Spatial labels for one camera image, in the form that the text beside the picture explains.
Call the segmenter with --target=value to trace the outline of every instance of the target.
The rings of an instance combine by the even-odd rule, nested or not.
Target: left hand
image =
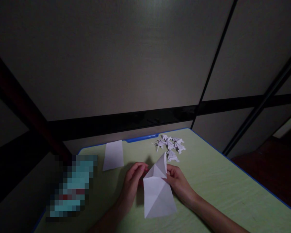
[[[121,210],[123,215],[126,215],[133,206],[139,179],[147,169],[146,163],[137,162],[126,172],[123,188],[116,202],[117,208]]]

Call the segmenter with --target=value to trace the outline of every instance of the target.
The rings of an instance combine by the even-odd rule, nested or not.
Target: floor
[[[291,131],[232,161],[291,207]]]

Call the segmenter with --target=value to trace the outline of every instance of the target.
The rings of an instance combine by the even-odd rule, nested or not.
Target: hand
[[[133,206],[137,193],[138,181],[147,168],[148,165],[146,163],[137,162],[126,172],[121,194],[115,204],[123,215],[126,215]]]
[[[171,185],[172,189],[186,207],[191,208],[193,202],[199,198],[179,167],[167,164],[167,179],[164,180]]]

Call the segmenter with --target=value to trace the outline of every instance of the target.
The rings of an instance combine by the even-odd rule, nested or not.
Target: blue table trim
[[[127,141],[128,143],[131,142],[135,142],[135,141],[141,141],[141,140],[145,140],[145,139],[150,139],[150,138],[156,138],[159,136],[159,134],[162,133],[168,133],[168,132],[172,132],[172,131],[178,131],[178,130],[182,130],[182,129],[176,129],[176,130],[171,130],[171,131],[166,131],[166,132],[161,132],[158,134],[152,134],[152,135],[148,135],[148,136],[142,136],[142,137],[137,137],[137,138],[132,138],[132,139],[126,139],[123,141]],[[238,167],[241,171],[243,171],[247,176],[249,176],[251,179],[253,179],[255,182],[257,182],[260,186],[262,186],[266,191],[268,191],[271,195],[273,195],[275,198],[277,198],[281,203],[283,203],[286,207],[288,207],[291,210],[291,207],[288,206],[285,202],[283,202],[279,197],[277,197],[275,194],[273,194],[271,191],[269,191],[266,187],[264,187],[261,183],[259,183],[256,179],[254,179],[251,175],[249,175],[247,172],[245,172],[243,169],[241,169],[237,164],[235,164],[232,160],[230,160],[228,157],[226,157],[225,155],[223,155],[220,151],[218,151],[215,147],[213,147],[209,142],[207,142],[204,138],[202,138],[200,135],[198,135],[196,132],[194,132],[193,130],[191,130],[193,133],[195,133],[197,136],[199,136],[201,139],[203,139],[208,145],[210,145],[212,148],[214,148],[217,152],[219,152],[223,157],[225,157],[226,159],[228,159],[231,163],[233,163],[236,167]],[[45,209],[43,211],[43,213],[41,214],[39,220],[37,221],[32,233],[34,233],[34,231],[36,230],[36,228],[38,227],[38,224],[40,223],[43,215],[45,213]]]
[[[148,135],[148,136],[142,136],[142,137],[137,137],[137,138],[132,138],[132,139],[126,139],[124,141],[131,143],[131,142],[135,142],[135,141],[142,141],[142,140],[146,140],[146,139],[150,139],[150,138],[157,138],[159,134],[152,134],[152,135]]]
[[[46,210],[46,208],[44,208],[44,211],[43,211],[43,213],[40,215],[40,217],[39,217],[39,219],[38,219],[37,223],[35,224],[35,226],[34,226],[34,228],[33,228],[33,230],[32,230],[32,232],[31,232],[31,233],[34,233],[34,232],[35,232],[35,230],[37,229],[37,227],[38,227],[38,225],[39,225],[39,223],[40,223],[40,221],[41,221],[41,219],[42,219],[43,215],[45,214],[45,210]]]

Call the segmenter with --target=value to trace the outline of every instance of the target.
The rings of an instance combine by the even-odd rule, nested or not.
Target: green table
[[[205,200],[250,232],[291,232],[291,209],[197,134],[188,128],[164,134],[184,140],[187,150],[176,153],[179,163],[170,164],[181,168],[192,188]],[[125,166],[105,172],[102,172],[105,144],[82,149],[79,154],[98,155],[98,175],[93,180],[89,205],[71,222],[46,223],[44,215],[35,232],[86,232],[117,199],[131,164],[143,161],[151,166],[167,151],[159,149],[156,153],[151,144],[156,139],[123,141]],[[118,232],[210,232],[176,197],[176,214],[145,219],[143,198],[143,191],[139,190]]]

